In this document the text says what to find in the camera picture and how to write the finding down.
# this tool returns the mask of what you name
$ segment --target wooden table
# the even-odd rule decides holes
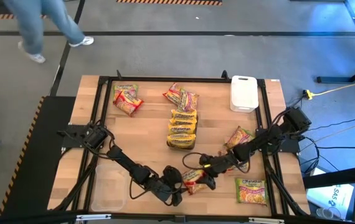
[[[98,76],[83,76],[73,108],[71,123],[87,124],[90,120],[93,101],[97,89]],[[116,108],[110,100],[106,116],[108,129],[116,136],[116,143],[123,152],[135,162],[145,164],[159,174],[167,165],[176,167],[181,172],[187,171],[181,159],[187,152],[172,151],[166,145],[168,135],[168,119],[171,110],[176,106],[168,101],[162,93],[173,84],[171,82],[121,82],[113,81],[113,85],[122,84],[139,85],[138,98],[144,100],[142,107],[132,118]],[[283,92],[279,80],[265,80],[272,118],[285,109]],[[188,91],[200,95],[198,104],[199,122],[197,130],[196,147],[194,152],[217,154],[223,143],[231,136],[238,125],[255,132],[257,120],[255,112],[235,113],[229,109],[229,83],[179,83]],[[262,121],[266,127],[263,110],[262,95],[259,92]],[[302,181],[298,159],[289,153],[279,153],[285,187],[291,193],[300,207],[309,213],[305,188]],[[74,186],[82,149],[72,149],[60,161],[55,177],[52,194],[48,208],[56,207]],[[99,159],[98,164],[113,163]],[[195,166],[198,157],[187,158],[187,163]],[[248,174],[232,171],[216,178],[215,190],[206,189],[195,195],[184,193],[183,201],[178,207],[167,207],[153,194],[131,200],[127,196],[125,206],[118,213],[145,213],[145,214],[175,214],[175,215],[223,215],[223,216],[270,216],[269,206],[237,203],[234,178],[265,179],[262,155],[256,152],[251,157],[251,170]],[[133,184],[133,195],[142,190]],[[280,196],[275,187],[277,209],[281,213]],[[112,193],[104,193],[105,198],[113,198]],[[81,193],[79,208],[83,206],[84,191]]]

